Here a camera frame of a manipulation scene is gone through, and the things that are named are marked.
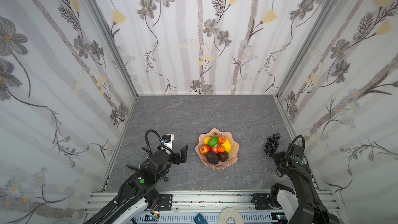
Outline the dark fake grape bunch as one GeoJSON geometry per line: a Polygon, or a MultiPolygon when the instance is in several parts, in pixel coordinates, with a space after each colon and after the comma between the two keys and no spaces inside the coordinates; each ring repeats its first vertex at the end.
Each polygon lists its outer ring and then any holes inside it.
{"type": "Polygon", "coordinates": [[[268,137],[264,146],[264,152],[267,156],[271,157],[276,153],[279,147],[280,133],[275,133],[268,137]]]}

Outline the red yellow fake peach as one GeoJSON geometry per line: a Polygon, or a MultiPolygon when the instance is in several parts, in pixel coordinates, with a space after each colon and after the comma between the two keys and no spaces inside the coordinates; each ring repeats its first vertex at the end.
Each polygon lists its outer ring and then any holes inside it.
{"type": "Polygon", "coordinates": [[[210,148],[207,145],[202,145],[200,147],[201,155],[205,156],[209,152],[210,148]]]}

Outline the yellow fake lemon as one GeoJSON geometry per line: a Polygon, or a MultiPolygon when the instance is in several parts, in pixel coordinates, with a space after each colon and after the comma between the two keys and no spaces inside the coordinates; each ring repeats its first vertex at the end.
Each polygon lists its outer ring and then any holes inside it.
{"type": "Polygon", "coordinates": [[[211,139],[211,136],[205,137],[205,138],[203,139],[203,143],[204,143],[205,145],[207,145],[210,139],[211,139]]]}
{"type": "Polygon", "coordinates": [[[226,152],[230,152],[232,149],[231,142],[227,138],[225,138],[225,140],[223,141],[222,146],[225,148],[226,152]]]}

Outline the dark fake avocado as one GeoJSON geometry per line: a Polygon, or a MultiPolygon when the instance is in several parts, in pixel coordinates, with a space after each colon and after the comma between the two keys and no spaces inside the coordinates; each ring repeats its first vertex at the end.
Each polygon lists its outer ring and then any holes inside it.
{"type": "Polygon", "coordinates": [[[217,165],[217,164],[219,163],[218,155],[215,154],[215,153],[213,153],[212,151],[209,151],[209,152],[205,155],[205,157],[206,157],[207,161],[208,161],[210,164],[217,165]]]}

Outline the green fake lime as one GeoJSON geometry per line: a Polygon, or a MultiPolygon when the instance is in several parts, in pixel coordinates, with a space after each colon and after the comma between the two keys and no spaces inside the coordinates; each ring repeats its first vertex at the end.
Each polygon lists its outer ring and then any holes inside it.
{"type": "Polygon", "coordinates": [[[208,141],[208,143],[207,143],[207,145],[209,146],[209,147],[214,147],[214,146],[216,146],[218,144],[218,137],[212,137],[212,138],[210,138],[209,139],[209,141],[208,141]]]}

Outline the pink scalloped fruit bowl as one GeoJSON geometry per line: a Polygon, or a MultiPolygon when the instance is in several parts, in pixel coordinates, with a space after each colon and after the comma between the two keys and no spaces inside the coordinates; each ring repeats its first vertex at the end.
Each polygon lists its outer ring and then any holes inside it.
{"type": "Polygon", "coordinates": [[[230,132],[213,128],[200,135],[195,151],[204,165],[223,170],[237,163],[239,149],[230,132]]]}

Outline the dark brown round fruit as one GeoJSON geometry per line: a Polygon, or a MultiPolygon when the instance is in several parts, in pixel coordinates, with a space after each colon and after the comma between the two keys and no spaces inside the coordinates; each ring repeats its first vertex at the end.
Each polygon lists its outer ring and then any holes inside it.
{"type": "Polygon", "coordinates": [[[226,151],[219,152],[217,155],[220,162],[226,162],[229,159],[229,153],[226,151]]]}

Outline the small orange tangerine with stem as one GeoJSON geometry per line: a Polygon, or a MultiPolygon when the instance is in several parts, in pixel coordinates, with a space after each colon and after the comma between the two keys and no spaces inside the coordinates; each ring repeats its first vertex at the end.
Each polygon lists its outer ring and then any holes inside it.
{"type": "Polygon", "coordinates": [[[219,137],[218,137],[218,143],[219,144],[224,144],[225,142],[226,142],[226,138],[223,136],[223,135],[220,135],[219,137]]]}

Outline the magenta fake dragon fruit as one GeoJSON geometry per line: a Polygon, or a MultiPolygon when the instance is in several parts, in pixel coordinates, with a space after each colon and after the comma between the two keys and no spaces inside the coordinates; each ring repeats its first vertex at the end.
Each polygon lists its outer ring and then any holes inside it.
{"type": "Polygon", "coordinates": [[[218,154],[218,153],[219,153],[218,147],[217,147],[217,146],[213,146],[213,147],[211,148],[211,151],[212,151],[213,153],[215,153],[215,154],[218,154]]]}

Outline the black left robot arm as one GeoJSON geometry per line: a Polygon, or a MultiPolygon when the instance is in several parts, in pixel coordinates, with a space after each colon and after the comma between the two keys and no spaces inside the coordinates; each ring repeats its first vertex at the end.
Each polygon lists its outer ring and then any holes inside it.
{"type": "Polygon", "coordinates": [[[166,177],[172,164],[187,161],[188,147],[184,146],[178,153],[168,147],[156,151],[122,183],[117,195],[85,223],[126,224],[140,212],[154,208],[160,195],[157,183],[166,177]]]}

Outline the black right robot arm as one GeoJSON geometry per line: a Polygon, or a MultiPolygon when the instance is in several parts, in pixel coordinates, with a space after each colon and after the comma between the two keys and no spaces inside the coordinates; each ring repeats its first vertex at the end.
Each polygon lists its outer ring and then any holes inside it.
{"type": "Polygon", "coordinates": [[[273,155],[277,171],[287,175],[294,188],[276,183],[271,187],[269,206],[282,209],[288,224],[341,224],[316,192],[309,166],[303,162],[304,148],[290,144],[287,152],[273,155]]]}

